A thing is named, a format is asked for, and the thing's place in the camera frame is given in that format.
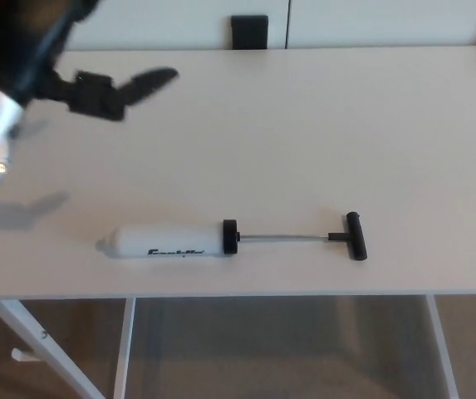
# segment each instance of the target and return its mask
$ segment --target white table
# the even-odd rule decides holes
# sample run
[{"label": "white table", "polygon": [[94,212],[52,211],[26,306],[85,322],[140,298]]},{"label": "white table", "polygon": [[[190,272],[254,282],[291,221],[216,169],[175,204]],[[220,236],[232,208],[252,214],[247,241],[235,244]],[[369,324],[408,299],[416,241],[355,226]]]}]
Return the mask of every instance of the white table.
[{"label": "white table", "polygon": [[[129,322],[139,297],[419,293],[431,308],[433,294],[476,293],[476,47],[74,52],[61,70],[121,81],[163,65],[181,78],[125,124],[32,107],[0,188],[0,314],[22,298],[130,298]],[[243,244],[228,259],[96,249],[133,222],[321,234],[352,210],[363,263],[344,244]]]}]

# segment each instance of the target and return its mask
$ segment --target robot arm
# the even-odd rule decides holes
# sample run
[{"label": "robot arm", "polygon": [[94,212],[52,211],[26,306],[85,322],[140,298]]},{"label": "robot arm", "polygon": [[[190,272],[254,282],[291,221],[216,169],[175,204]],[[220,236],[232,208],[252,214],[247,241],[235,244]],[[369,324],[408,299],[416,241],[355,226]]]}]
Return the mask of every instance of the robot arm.
[{"label": "robot arm", "polygon": [[55,72],[72,28],[99,0],[0,0],[0,179],[10,164],[10,133],[31,101],[62,101],[70,111],[122,121],[125,107],[143,100],[178,72],[162,68],[115,89],[109,76],[81,72],[75,83]]},{"label": "robot arm", "polygon": [[97,1],[8,0],[0,4],[0,145],[56,64],[74,24]]}]

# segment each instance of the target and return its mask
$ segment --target black t-handle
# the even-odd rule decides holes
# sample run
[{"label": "black t-handle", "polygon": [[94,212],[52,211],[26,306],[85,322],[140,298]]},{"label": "black t-handle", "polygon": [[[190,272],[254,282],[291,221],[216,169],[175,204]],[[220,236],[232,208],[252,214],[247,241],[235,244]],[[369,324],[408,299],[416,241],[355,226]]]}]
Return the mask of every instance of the black t-handle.
[{"label": "black t-handle", "polygon": [[328,240],[347,243],[354,260],[367,259],[367,247],[363,238],[360,216],[357,212],[350,212],[346,216],[346,224],[348,225],[348,233],[329,233]]}]

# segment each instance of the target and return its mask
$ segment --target white pump cylinder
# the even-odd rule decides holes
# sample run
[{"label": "white pump cylinder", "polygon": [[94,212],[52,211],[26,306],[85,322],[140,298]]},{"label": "white pump cylinder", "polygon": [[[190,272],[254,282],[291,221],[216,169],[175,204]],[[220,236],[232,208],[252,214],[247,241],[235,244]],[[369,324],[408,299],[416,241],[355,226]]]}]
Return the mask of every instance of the white pump cylinder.
[{"label": "white pump cylinder", "polygon": [[150,224],[119,227],[105,240],[106,252],[121,258],[222,255],[223,224]]}]

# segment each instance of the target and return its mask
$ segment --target floor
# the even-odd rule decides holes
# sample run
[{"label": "floor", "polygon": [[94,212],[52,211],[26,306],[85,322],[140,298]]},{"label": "floor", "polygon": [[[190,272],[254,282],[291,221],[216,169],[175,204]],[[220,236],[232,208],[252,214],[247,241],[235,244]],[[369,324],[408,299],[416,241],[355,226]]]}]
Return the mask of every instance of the floor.
[{"label": "floor", "polygon": [[[26,303],[107,397],[123,301]],[[476,296],[438,298],[461,398],[476,398]],[[420,297],[144,299],[127,398],[444,398]],[[0,399],[73,398],[0,321]]]}]

